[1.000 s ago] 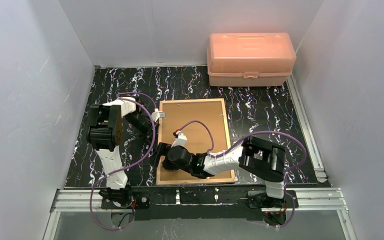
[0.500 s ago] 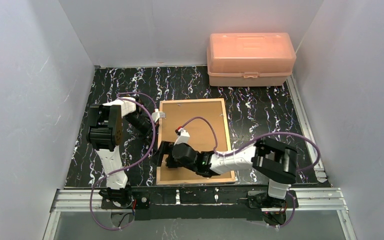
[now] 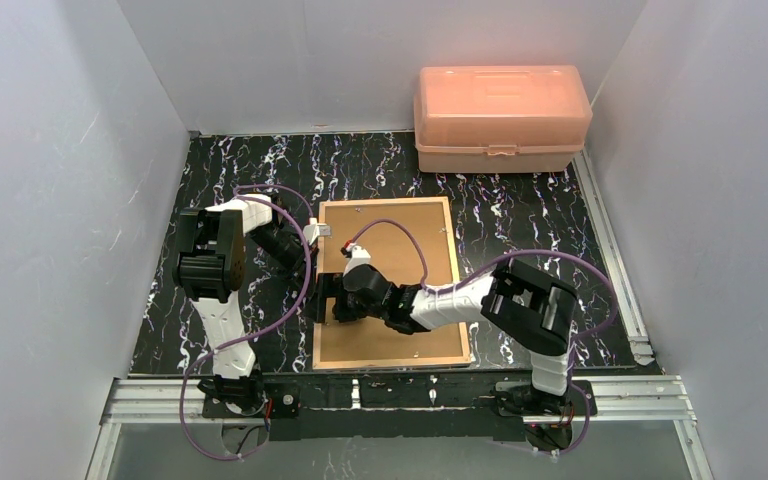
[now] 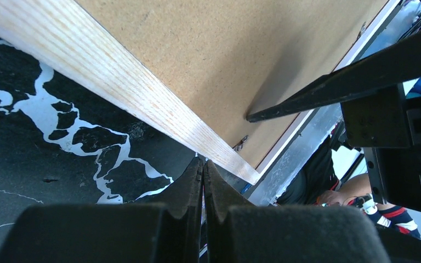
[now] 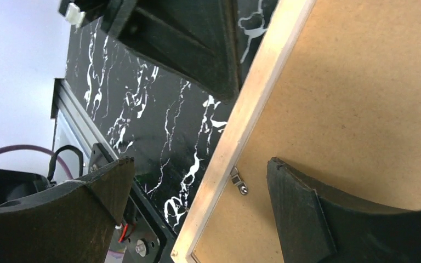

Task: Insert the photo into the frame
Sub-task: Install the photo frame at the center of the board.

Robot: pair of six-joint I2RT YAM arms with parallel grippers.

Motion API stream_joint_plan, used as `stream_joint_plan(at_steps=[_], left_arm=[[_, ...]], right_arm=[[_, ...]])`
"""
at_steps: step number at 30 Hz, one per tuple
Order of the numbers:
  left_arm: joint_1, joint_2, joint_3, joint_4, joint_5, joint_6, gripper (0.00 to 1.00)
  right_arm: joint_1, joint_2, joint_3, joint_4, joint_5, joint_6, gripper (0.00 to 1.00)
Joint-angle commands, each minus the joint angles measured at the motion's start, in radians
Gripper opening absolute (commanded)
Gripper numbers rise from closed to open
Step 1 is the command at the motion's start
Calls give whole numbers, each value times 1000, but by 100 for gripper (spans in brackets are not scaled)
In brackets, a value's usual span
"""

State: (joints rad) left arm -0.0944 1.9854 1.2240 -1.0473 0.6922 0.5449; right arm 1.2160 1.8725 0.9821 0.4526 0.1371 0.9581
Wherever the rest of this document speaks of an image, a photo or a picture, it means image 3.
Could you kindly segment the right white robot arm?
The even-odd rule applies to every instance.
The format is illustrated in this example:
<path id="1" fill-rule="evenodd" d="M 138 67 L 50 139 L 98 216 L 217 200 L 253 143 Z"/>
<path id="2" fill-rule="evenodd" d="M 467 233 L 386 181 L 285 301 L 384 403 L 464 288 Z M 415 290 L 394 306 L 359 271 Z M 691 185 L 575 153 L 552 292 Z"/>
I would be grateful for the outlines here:
<path id="1" fill-rule="evenodd" d="M 318 321 L 326 313 L 339 323 L 372 317 L 405 335 L 485 319 L 531 356 L 528 385 L 494 389 L 501 413 L 562 415 L 570 403 L 568 347 L 577 292 L 520 260 L 502 261 L 461 285 L 429 290 L 398 285 L 364 264 L 320 275 L 314 297 Z"/>

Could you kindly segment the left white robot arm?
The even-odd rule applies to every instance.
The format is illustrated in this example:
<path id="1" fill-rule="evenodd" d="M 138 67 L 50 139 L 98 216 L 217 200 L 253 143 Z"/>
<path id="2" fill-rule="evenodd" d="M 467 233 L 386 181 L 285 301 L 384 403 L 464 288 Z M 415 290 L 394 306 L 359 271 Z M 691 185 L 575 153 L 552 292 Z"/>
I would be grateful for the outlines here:
<path id="1" fill-rule="evenodd" d="M 186 209 L 178 219 L 173 280 L 197 311 L 212 353 L 213 375 L 199 383 L 208 397 L 233 404 L 244 414 L 265 407 L 268 396 L 249 342 L 239 302 L 244 286 L 246 242 L 252 240 L 276 261 L 301 298 L 315 273 L 313 254 L 321 224 L 309 213 L 299 223 L 278 194 L 260 185 L 204 209 Z"/>

